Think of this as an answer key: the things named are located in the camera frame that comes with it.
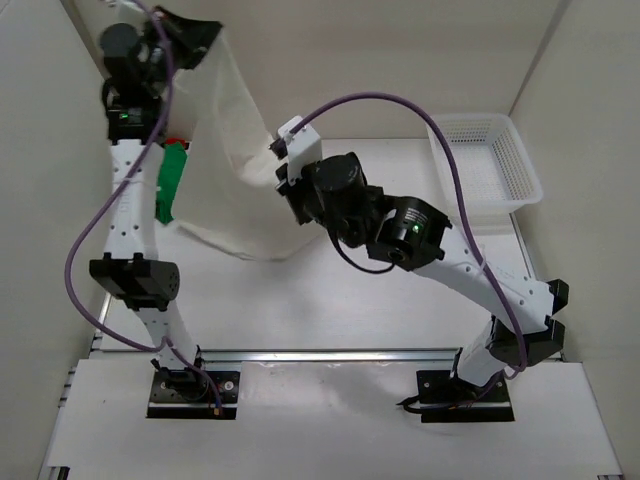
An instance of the black bracket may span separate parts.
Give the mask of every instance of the black bracket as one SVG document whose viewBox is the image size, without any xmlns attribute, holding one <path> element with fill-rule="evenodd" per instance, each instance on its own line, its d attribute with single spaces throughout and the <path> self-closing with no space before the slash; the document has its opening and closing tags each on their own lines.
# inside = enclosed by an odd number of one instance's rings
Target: black bracket
<svg viewBox="0 0 640 480">
<path fill-rule="evenodd" d="M 421 423 L 513 422 L 515 417 L 504 375 L 482 398 L 470 389 L 452 388 L 449 370 L 420 370 L 418 380 L 419 407 L 424 409 Z M 459 405 L 455 408 L 448 405 Z"/>
<path fill-rule="evenodd" d="M 105 253 L 89 262 L 89 274 L 127 308 L 157 308 L 166 311 L 180 289 L 180 272 L 172 262 L 147 260 L 136 253 L 131 260 L 114 260 Z"/>
<path fill-rule="evenodd" d="M 162 7 L 156 7 L 154 15 L 170 40 L 176 70 L 196 68 L 222 30 L 219 22 L 182 18 Z M 100 48 L 109 72 L 102 86 L 109 140 L 114 145 L 124 139 L 147 143 L 162 110 L 162 92 L 170 81 L 167 46 L 148 20 L 142 35 L 126 23 L 109 26 L 100 35 Z M 165 133 L 164 129 L 160 132 L 160 143 Z"/>
<path fill-rule="evenodd" d="M 495 316 L 491 317 L 491 321 L 491 336 L 486 345 L 491 356 L 508 365 L 520 363 L 520 349 L 515 334 Z M 564 347 L 564 325 L 549 317 L 545 323 L 546 330 L 524 335 L 528 367 L 537 365 Z"/>
<path fill-rule="evenodd" d="M 164 372 L 156 372 L 153 376 L 147 418 L 178 418 L 200 420 L 235 420 L 237 403 L 240 395 L 240 372 L 238 371 L 207 371 L 214 381 L 222 399 L 222 412 L 214 412 L 215 397 L 207 386 L 199 391 L 190 391 L 187 395 L 167 386 L 167 376 Z"/>
</svg>

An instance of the cable connector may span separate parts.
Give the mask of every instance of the cable connector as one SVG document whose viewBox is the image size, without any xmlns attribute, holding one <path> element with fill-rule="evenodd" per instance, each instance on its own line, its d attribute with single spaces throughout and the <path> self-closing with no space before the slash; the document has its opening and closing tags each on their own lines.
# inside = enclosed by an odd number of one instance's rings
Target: cable connector
<svg viewBox="0 0 640 480">
<path fill-rule="evenodd" d="M 289 152 L 287 151 L 287 141 L 281 137 L 276 138 L 271 145 L 269 145 L 269 150 L 278 157 L 278 160 L 283 160 L 287 155 L 289 155 Z"/>
</svg>

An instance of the green object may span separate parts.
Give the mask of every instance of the green object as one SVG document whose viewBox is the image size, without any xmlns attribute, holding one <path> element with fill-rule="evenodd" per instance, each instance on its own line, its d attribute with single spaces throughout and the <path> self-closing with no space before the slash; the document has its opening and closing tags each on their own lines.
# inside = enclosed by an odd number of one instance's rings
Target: green object
<svg viewBox="0 0 640 480">
<path fill-rule="evenodd" d="M 187 152 L 180 143 L 164 148 L 164 160 L 158 173 L 158 193 L 156 193 L 156 219 L 163 225 L 173 220 L 171 206 L 176 197 L 182 170 L 187 161 Z"/>
</svg>

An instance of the white backdrop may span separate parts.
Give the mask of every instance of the white backdrop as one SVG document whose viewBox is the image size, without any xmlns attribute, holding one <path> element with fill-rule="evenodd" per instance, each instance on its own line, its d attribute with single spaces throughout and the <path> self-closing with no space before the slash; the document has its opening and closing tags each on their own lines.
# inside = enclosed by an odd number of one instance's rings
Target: white backdrop
<svg viewBox="0 0 640 480">
<path fill-rule="evenodd" d="M 99 0 L 75 3 L 89 36 L 113 22 Z M 404 95 L 431 113 L 508 113 L 558 0 L 163 0 L 218 20 L 267 127 L 347 93 Z M 425 137 L 394 105 L 341 107 L 325 138 Z"/>
<path fill-rule="evenodd" d="M 625 478 L 640 478 L 640 3 L 572 2 L 514 111 L 545 189 L 518 215 L 563 311 Z"/>
<path fill-rule="evenodd" d="M 35 478 L 67 371 L 91 329 L 66 296 L 71 243 L 106 199 L 111 167 L 101 77 L 57 2 L 0 2 L 0 478 Z M 80 297 L 100 300 L 78 255 Z"/>
</svg>

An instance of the black cable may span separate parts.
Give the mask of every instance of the black cable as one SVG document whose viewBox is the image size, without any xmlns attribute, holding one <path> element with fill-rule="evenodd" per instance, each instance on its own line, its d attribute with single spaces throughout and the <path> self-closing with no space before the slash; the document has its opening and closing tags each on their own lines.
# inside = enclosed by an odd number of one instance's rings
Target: black cable
<svg viewBox="0 0 640 480">
<path fill-rule="evenodd" d="M 427 405 L 427 406 L 420 407 L 420 408 L 415 408 L 415 407 L 411 406 L 411 405 L 413 405 L 414 403 L 416 403 L 419 400 L 420 399 L 419 399 L 418 395 L 416 395 L 415 397 L 405 398 L 402 402 L 396 403 L 396 405 L 398 405 L 399 407 L 402 407 L 405 412 L 413 413 L 415 415 L 422 415 L 425 412 L 432 412 L 434 410 L 449 410 L 449 409 L 458 407 L 458 405 L 455 404 L 455 403 L 442 403 L 442 404 L 436 404 L 436 405 Z"/>
<path fill-rule="evenodd" d="M 204 398 L 204 396 L 211 390 L 211 387 L 209 386 L 208 383 L 205 383 L 204 385 L 204 391 L 200 394 L 200 396 L 198 397 L 189 397 L 188 395 L 184 395 L 182 393 L 178 393 L 182 398 L 184 398 L 187 402 L 191 402 L 191 403 L 195 403 L 198 402 L 200 400 L 202 400 Z"/>
<path fill-rule="evenodd" d="M 372 275 L 381 275 L 383 273 L 390 272 L 396 266 L 395 263 L 392 263 L 387 268 L 383 268 L 382 270 L 369 270 L 368 268 L 361 267 L 356 262 L 351 260 L 347 256 L 346 253 L 344 253 L 344 250 L 342 250 L 342 247 L 340 246 L 340 241 L 338 240 L 338 237 L 336 236 L 335 233 L 329 232 L 329 239 L 331 240 L 331 243 L 333 244 L 333 248 L 335 248 L 336 252 L 338 252 L 338 255 L 340 255 L 345 262 L 347 262 L 349 265 L 351 265 L 356 270 L 360 270 L 361 272 L 364 272 L 364 273 L 370 273 Z"/>
</svg>

